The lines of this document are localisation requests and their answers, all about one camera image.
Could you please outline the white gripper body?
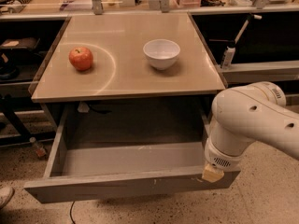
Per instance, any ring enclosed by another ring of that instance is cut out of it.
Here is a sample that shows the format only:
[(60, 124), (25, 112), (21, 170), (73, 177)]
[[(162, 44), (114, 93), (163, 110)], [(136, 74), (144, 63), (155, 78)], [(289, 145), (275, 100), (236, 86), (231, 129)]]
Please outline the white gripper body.
[(214, 168), (231, 170), (240, 163), (242, 156), (243, 143), (239, 140), (216, 142), (211, 137), (206, 140), (205, 158)]

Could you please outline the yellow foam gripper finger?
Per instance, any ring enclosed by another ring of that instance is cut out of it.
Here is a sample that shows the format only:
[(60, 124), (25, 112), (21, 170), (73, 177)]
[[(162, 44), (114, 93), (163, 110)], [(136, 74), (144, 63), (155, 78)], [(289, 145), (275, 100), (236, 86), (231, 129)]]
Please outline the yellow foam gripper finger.
[(213, 165), (211, 165), (210, 163), (206, 163), (203, 173), (202, 173), (202, 178), (205, 181), (208, 181), (210, 183), (214, 183), (217, 182), (219, 180), (221, 180), (224, 177), (224, 172), (223, 170), (214, 167)]

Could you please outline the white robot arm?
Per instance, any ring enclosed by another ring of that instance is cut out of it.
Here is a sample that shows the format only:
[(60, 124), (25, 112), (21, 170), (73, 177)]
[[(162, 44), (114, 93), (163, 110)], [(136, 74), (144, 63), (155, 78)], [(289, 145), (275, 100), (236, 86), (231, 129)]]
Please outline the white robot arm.
[(266, 81), (217, 94), (211, 107), (214, 123), (206, 140), (202, 178), (211, 183), (221, 180), (256, 141), (299, 160), (299, 114), (285, 105), (282, 89)]

